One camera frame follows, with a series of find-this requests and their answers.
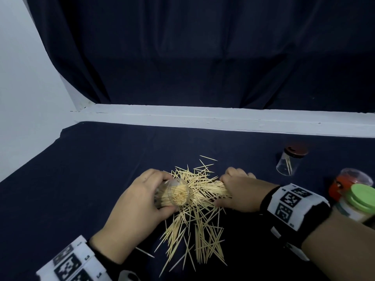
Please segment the hand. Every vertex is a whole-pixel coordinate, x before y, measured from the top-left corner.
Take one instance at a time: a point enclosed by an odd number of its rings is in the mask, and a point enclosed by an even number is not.
[[[120,196],[105,226],[90,240],[90,244],[110,260],[121,264],[130,252],[157,227],[177,211],[176,207],[157,209],[156,188],[173,177],[149,169],[141,174]]]
[[[220,177],[232,198],[217,199],[216,207],[232,208],[241,212],[256,212],[262,200],[272,189],[277,187],[266,181],[255,178],[252,173],[246,174],[242,169],[229,167]]]

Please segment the dark blue tablecloth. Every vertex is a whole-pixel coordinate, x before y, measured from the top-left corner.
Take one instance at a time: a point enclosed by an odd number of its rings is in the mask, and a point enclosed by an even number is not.
[[[305,142],[310,153],[289,178],[275,166],[278,153],[291,142]],[[241,167],[259,179],[293,182],[327,196],[327,184],[342,168],[358,168],[375,177],[374,146],[375,139],[78,123],[0,183],[0,279],[36,279],[36,270],[77,236],[88,239],[99,230],[120,194],[148,168],[192,168],[200,165],[203,155],[218,160],[210,167],[217,175],[229,166]],[[301,271],[308,272],[305,279],[321,278],[313,264],[299,261],[277,244],[258,214],[227,211],[222,216],[228,267],[213,257],[198,266],[197,273],[190,265],[182,272],[179,264],[160,280],[269,279],[283,274],[294,280],[301,278]],[[139,247],[153,252],[163,228]],[[165,247],[155,255],[152,259],[133,252],[125,266],[143,281],[157,280],[166,260]]]

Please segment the green jar lid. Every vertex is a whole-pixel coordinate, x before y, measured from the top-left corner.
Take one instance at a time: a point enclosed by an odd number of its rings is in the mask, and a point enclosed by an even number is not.
[[[365,184],[353,184],[345,194],[347,201],[355,208],[375,214],[375,189]]]

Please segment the brown jar lid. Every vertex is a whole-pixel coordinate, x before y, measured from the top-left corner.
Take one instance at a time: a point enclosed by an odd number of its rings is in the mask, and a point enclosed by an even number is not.
[[[284,152],[293,158],[303,158],[309,153],[307,148],[300,144],[286,146]]]

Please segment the jar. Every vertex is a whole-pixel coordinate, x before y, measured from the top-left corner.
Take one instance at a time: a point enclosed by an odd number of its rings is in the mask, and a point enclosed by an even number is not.
[[[331,184],[328,193],[335,201],[339,201],[340,197],[350,189],[353,184],[365,184],[372,186],[371,177],[360,170],[346,168],[340,171],[340,174]]]
[[[189,187],[182,178],[163,181],[156,189],[154,202],[157,208],[183,206],[189,201]]]
[[[363,223],[375,214],[375,189],[365,184],[353,184],[334,209]]]
[[[285,147],[276,170],[280,174],[292,176],[307,153],[308,150],[303,146],[293,145]]]

